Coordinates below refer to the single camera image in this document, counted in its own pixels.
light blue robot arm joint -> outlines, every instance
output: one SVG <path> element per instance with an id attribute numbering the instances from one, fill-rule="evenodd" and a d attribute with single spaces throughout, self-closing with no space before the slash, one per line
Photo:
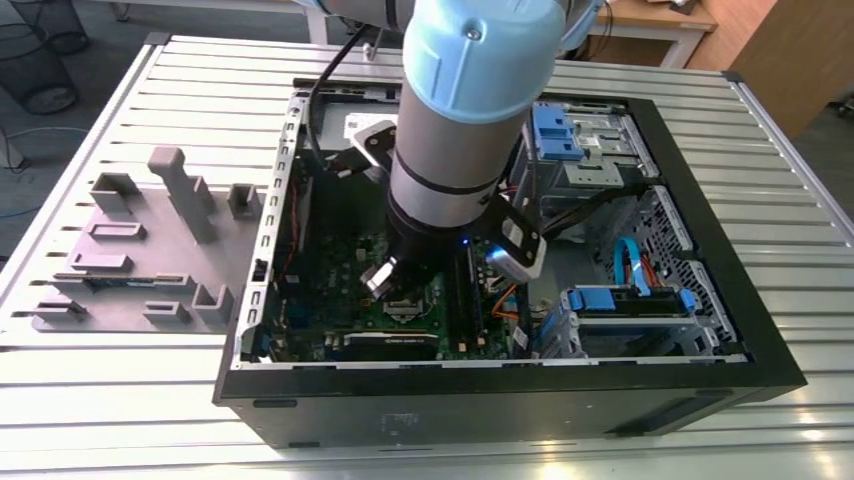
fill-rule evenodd
<path id="1" fill-rule="evenodd" d="M 570 26 L 570 29 L 560 39 L 560 48 L 563 50 L 575 50 L 582 46 L 582 43 L 584 43 L 587 34 L 596 22 L 596 16 L 599 15 L 604 1 L 606 0 L 587 0 L 587 5 L 580 7 L 583 9 L 580 15 L 575 16 L 572 14 L 570 16 L 570 22 L 574 21 L 575 23 Z"/>

blue drive bracket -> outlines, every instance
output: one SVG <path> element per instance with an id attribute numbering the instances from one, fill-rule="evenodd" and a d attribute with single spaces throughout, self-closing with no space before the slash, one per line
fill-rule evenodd
<path id="1" fill-rule="evenodd" d="M 614 295 L 611 289 L 604 287 L 583 287 L 568 291 L 570 308 L 574 311 L 599 310 L 614 311 Z"/>
<path id="2" fill-rule="evenodd" d="M 543 160 L 584 159 L 584 150 L 575 143 L 575 126 L 567 121 L 562 108 L 548 105 L 534 107 L 534 132 Z"/>
<path id="3" fill-rule="evenodd" d="M 616 310 L 608 288 L 579 288 L 586 310 Z"/>

wooden desk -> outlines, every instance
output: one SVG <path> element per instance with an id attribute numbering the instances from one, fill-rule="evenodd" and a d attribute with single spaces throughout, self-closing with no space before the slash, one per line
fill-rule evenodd
<path id="1" fill-rule="evenodd" d="M 614 10 L 612 37 L 664 40 L 670 42 L 670 47 L 660 53 L 654 47 L 652 51 L 644 52 L 643 45 L 631 45 L 626 42 L 623 54 L 603 55 L 599 61 L 604 62 L 627 63 L 632 55 L 660 58 L 663 54 L 660 66 L 682 68 L 691 58 L 704 33 L 714 31 L 718 27 L 718 22 L 702 5 L 696 5 L 691 15 L 682 15 L 670 10 L 670 3 L 648 3 L 646 0 L 616 0 L 611 8 Z M 603 8 L 599 11 L 598 25 L 590 33 L 603 35 L 606 24 L 607 9 Z"/>

metal work table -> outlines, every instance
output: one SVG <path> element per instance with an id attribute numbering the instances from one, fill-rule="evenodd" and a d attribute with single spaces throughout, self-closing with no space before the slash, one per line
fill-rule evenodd
<path id="1" fill-rule="evenodd" d="M 32 309 L 92 213 L 88 183 L 179 145 L 211 189 L 263 187 L 295 77 L 336 47 L 145 45 L 0 275 L 0 472 L 85 478 L 850 478 L 854 228 L 743 86 L 710 72 L 560 63 L 550 89 L 652 99 L 810 385 L 658 438 L 275 451 L 211 404 L 223 336 L 40 334 Z M 342 79 L 399 81 L 400 54 Z"/>

